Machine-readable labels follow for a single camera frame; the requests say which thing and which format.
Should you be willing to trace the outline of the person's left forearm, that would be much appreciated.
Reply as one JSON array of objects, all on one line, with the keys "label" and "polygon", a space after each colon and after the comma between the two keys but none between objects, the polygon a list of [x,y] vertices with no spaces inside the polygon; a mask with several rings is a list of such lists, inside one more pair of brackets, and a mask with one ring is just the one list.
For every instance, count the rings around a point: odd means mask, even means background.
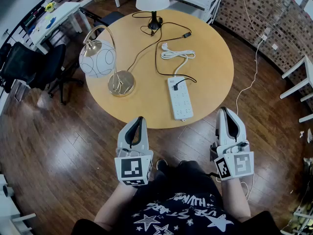
[{"label": "person's left forearm", "polygon": [[136,192],[136,188],[119,183],[112,195],[98,211],[94,222],[106,231],[112,230]]}]

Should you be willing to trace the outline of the gold arc globe lamp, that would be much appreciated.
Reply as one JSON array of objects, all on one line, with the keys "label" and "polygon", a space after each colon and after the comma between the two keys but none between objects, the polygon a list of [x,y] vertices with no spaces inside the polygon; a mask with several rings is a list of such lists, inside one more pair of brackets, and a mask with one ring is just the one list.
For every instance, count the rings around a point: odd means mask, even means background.
[{"label": "gold arc globe lamp", "polygon": [[[111,42],[90,38],[100,28],[110,35]],[[117,52],[110,29],[102,24],[94,27],[85,37],[83,45],[79,54],[79,65],[82,71],[93,78],[109,75],[108,90],[110,93],[117,97],[129,95],[135,87],[135,79],[129,71],[117,69]]]}]

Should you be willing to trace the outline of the person's black shoe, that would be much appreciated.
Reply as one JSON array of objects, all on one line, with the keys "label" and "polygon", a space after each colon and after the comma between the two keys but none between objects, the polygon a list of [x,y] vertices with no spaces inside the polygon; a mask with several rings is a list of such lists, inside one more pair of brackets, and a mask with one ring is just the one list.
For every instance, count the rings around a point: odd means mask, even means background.
[{"label": "person's black shoe", "polygon": [[168,163],[164,159],[160,159],[156,163],[156,169],[165,173],[168,170]]}]

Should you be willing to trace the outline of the black office chair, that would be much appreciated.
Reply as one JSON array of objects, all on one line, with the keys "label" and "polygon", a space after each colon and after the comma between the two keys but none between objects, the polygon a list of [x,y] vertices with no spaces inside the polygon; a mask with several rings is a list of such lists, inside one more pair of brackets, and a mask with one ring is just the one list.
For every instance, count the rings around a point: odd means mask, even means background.
[{"label": "black office chair", "polygon": [[57,87],[60,89],[60,102],[66,105],[63,100],[64,84],[68,82],[76,82],[83,85],[84,81],[73,78],[74,73],[79,67],[78,61],[75,61],[67,69],[62,69],[66,54],[66,45],[61,44],[50,50],[47,54],[42,55],[39,62],[39,68],[34,73],[31,80],[27,83],[30,88],[44,90],[47,84],[55,82],[48,91],[48,95],[53,97],[53,90]]},{"label": "black office chair", "polygon": [[14,80],[31,83],[36,74],[33,58],[36,52],[30,50],[20,42],[9,43],[0,47],[0,86],[6,93],[10,93]]}]

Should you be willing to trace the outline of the person's right forearm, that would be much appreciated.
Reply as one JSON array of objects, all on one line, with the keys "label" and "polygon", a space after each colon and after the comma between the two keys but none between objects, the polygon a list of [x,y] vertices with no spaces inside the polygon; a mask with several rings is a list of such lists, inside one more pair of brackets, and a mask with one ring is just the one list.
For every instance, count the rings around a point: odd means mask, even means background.
[{"label": "person's right forearm", "polygon": [[224,210],[241,222],[250,219],[250,208],[239,178],[222,181],[221,186]]}]

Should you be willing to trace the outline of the white side table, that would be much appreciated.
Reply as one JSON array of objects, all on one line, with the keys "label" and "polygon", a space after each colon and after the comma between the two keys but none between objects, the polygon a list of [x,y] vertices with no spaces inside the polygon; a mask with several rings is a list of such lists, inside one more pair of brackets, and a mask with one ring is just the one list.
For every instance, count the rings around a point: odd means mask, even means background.
[{"label": "white side table", "polygon": [[[289,76],[291,73],[293,73],[295,70],[297,70],[302,64],[305,66],[305,71],[306,71],[306,78],[293,86],[291,89],[285,91],[284,93],[280,94],[280,99],[283,99],[290,94],[294,93],[295,91],[301,89],[302,87],[310,84],[310,86],[313,89],[313,64],[309,60],[309,58],[305,55],[300,61],[298,61],[294,66],[292,66],[289,70],[287,70],[283,75],[282,78],[285,79],[287,76]],[[303,98],[300,99],[301,102],[313,98],[313,92],[304,96]],[[307,115],[305,117],[302,117],[298,120],[299,123],[306,122],[308,120],[313,119],[313,113],[310,115]]]}]

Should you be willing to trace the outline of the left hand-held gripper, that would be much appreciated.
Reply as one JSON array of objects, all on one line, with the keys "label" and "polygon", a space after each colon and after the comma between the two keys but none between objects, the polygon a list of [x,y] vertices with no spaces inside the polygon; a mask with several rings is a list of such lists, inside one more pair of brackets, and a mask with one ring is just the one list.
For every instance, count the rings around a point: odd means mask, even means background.
[{"label": "left hand-held gripper", "polygon": [[147,185],[153,166],[153,151],[149,149],[147,124],[144,117],[127,123],[118,134],[119,148],[114,159],[118,180],[127,186]]}]

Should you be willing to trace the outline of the white table with colourful top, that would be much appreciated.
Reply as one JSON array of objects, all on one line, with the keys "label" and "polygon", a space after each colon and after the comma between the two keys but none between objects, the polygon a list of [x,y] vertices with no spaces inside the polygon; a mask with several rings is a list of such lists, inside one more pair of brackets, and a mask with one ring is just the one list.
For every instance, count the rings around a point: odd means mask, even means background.
[{"label": "white table with colourful top", "polygon": [[[79,13],[79,7],[83,7],[88,2],[65,2],[56,8],[53,12],[46,12],[36,24],[35,29],[30,34],[30,40],[32,41],[31,50],[39,49],[43,54],[47,54],[47,49],[42,45],[42,42],[48,37],[55,29],[57,29],[67,19],[70,20],[74,30],[78,33],[82,33],[82,29],[78,24],[74,14]],[[51,28],[46,29],[46,26],[50,23],[52,18],[56,17],[55,23]]]}]

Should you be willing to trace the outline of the white power strip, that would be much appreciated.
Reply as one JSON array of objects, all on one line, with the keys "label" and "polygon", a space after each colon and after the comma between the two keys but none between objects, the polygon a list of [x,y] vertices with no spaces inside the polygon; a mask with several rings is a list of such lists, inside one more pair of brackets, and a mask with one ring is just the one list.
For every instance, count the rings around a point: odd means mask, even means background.
[{"label": "white power strip", "polygon": [[168,89],[172,103],[173,115],[175,120],[186,121],[193,117],[193,109],[183,76],[173,76],[168,78]]}]

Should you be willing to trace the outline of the black metal railing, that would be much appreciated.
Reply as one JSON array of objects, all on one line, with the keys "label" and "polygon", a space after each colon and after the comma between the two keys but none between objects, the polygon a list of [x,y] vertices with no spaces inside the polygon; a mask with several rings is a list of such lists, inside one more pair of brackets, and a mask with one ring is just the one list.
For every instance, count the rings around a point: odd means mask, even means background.
[{"label": "black metal railing", "polygon": [[[39,19],[46,13],[45,6],[48,3],[55,2],[56,9],[65,2],[89,3],[90,1],[91,0],[0,0],[0,47],[5,43],[14,44],[15,42],[22,42],[30,48],[33,44],[29,36],[35,29]],[[53,36],[54,32],[58,31],[58,28],[42,42],[42,45],[47,50],[53,47],[50,38]]]}]

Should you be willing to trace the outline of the person's black printed shirt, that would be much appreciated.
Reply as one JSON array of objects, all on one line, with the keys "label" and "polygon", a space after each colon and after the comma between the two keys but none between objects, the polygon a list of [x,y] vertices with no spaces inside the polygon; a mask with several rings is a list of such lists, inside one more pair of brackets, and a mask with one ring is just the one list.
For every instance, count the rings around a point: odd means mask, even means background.
[{"label": "person's black printed shirt", "polygon": [[106,231],[79,219],[70,235],[283,235],[263,211],[241,222],[224,210],[217,188],[196,161],[182,161],[137,189],[116,224]]}]

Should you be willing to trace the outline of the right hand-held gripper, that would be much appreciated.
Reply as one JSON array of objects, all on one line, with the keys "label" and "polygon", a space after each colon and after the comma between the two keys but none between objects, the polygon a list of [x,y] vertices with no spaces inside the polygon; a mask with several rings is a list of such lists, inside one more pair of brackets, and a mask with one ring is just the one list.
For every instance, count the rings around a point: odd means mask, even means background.
[{"label": "right hand-held gripper", "polygon": [[214,162],[222,181],[254,174],[254,153],[246,141],[246,127],[232,110],[221,107],[217,113],[217,136],[220,146],[210,147],[210,160]]}]

